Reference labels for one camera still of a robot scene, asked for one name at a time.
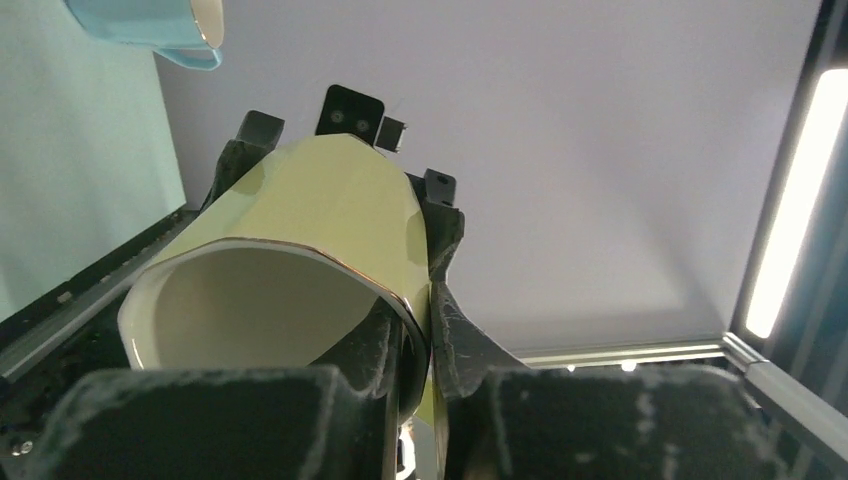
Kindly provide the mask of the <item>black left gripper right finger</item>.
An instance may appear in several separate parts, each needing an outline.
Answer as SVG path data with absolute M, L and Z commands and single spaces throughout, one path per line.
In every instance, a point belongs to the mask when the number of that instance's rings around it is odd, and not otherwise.
M 784 479 L 739 379 L 702 365 L 532 369 L 431 288 L 443 479 Z

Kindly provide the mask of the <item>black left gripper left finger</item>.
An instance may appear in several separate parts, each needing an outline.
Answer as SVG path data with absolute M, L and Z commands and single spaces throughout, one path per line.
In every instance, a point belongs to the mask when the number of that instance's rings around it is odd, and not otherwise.
M 391 479 L 404 330 L 378 301 L 303 368 L 101 370 L 50 416 L 33 479 Z

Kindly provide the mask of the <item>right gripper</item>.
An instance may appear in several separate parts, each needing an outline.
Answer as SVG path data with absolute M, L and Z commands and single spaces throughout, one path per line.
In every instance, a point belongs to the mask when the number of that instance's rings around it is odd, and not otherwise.
M 279 117 L 258 110 L 245 114 L 235 138 L 218 157 L 201 212 L 276 148 L 284 127 Z M 326 91 L 315 134 L 350 134 L 372 147 L 398 153 L 406 129 L 404 122 L 385 115 L 381 100 L 333 84 Z M 430 280 L 445 281 L 465 233 L 465 215 L 454 205 L 456 179 L 432 169 L 407 177 L 425 223 Z

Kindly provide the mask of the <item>yellow-green mug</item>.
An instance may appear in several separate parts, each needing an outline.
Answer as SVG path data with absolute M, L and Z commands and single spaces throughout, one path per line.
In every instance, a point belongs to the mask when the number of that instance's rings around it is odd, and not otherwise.
M 303 367 L 378 303 L 407 330 L 399 413 L 423 396 L 431 281 L 407 174 L 350 134 L 265 155 L 143 269 L 118 314 L 135 370 Z

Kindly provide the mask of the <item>light blue mug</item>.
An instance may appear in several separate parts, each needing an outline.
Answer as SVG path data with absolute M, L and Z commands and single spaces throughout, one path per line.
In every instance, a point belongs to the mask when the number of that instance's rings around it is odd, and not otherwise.
M 219 0 L 77 0 L 64 5 L 96 39 L 147 48 L 188 69 L 212 71 L 222 63 L 225 26 Z

